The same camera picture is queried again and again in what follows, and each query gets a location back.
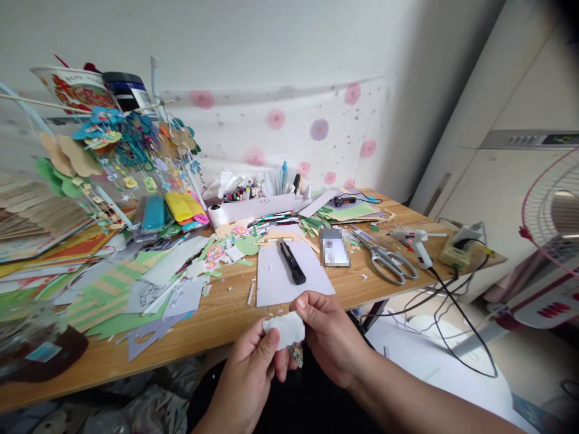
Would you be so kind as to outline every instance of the thread spool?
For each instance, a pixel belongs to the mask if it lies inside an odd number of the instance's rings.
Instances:
[[[213,229],[217,229],[219,226],[229,223],[225,210],[219,205],[210,206],[207,209],[207,214],[209,215],[209,221],[211,222],[211,227]]]

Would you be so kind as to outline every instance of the black utility knife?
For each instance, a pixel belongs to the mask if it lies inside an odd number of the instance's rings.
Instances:
[[[290,246],[288,246],[285,243],[285,241],[282,241],[280,243],[280,246],[282,249],[283,257],[285,258],[285,261],[289,265],[289,269],[291,270],[291,276],[293,277],[296,285],[302,285],[306,283],[306,276],[304,275],[302,269],[300,268],[300,265],[297,263],[294,254],[291,252]]]

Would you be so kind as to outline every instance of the refrigerator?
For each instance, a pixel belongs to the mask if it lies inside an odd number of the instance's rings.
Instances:
[[[412,198],[435,220],[484,221],[489,248],[508,257],[477,272],[463,302],[536,251],[519,236],[522,205],[579,143],[578,51],[550,2],[507,0]]]

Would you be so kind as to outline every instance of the hand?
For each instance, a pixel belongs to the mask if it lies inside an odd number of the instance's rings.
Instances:
[[[326,375],[339,387],[349,388],[371,348],[364,342],[337,301],[305,291],[289,306],[306,323],[306,343]]]
[[[265,335],[265,319],[253,324],[235,342],[211,404],[194,433],[251,433],[257,425],[277,370],[273,360],[280,338],[277,329]],[[283,373],[285,380],[288,364],[283,353],[288,352],[284,349],[278,353],[278,377]]]

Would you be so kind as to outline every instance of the glass jar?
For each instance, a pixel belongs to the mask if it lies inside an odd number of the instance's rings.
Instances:
[[[43,382],[76,362],[88,346],[84,335],[34,301],[0,313],[0,382]]]

